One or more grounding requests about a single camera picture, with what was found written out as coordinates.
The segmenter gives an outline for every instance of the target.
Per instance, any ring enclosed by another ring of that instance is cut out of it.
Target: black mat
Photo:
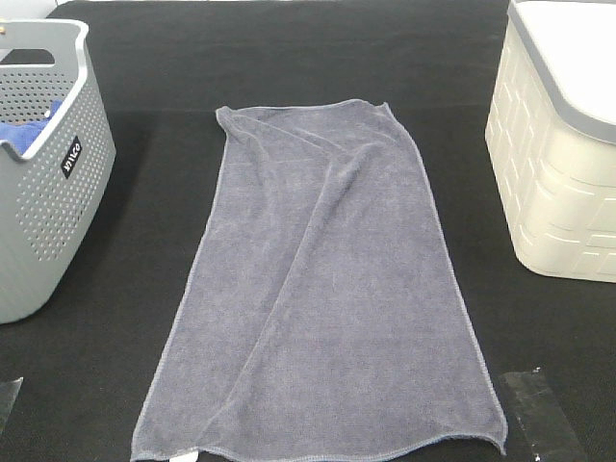
[[[214,196],[224,136],[213,110],[351,97],[388,101],[422,151],[493,378],[541,366],[589,459],[614,460],[616,285],[517,262],[483,140],[505,11],[501,0],[58,8],[90,25],[117,158],[51,300],[0,326],[0,381],[25,377],[0,461],[128,460]],[[503,405],[503,460],[530,460]],[[501,460],[479,441],[401,459]]]

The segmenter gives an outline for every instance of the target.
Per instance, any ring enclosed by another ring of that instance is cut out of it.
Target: laundry basket
[[[0,24],[0,49],[44,49],[52,64],[0,64],[0,120],[43,119],[23,153],[0,141],[0,322],[36,311],[84,238],[116,149],[92,70],[88,26],[72,20]]]
[[[513,0],[486,140],[519,260],[616,282],[616,0]]]

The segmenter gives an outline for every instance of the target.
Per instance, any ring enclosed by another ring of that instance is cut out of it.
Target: gray lid
[[[511,0],[508,14],[560,117],[616,143],[616,0]]]

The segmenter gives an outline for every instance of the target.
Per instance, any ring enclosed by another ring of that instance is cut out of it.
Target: clear tape
[[[534,462],[588,462],[540,368],[504,373],[500,383],[530,445]]]
[[[7,425],[9,415],[13,410],[13,404],[21,388],[23,377],[12,382],[0,382],[0,436]]]

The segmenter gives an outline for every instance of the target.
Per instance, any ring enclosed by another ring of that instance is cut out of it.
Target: basket handle
[[[84,46],[87,34],[88,25],[81,21],[11,20],[0,22],[0,49],[42,49],[53,56],[55,62],[52,66],[81,66],[86,65]]]

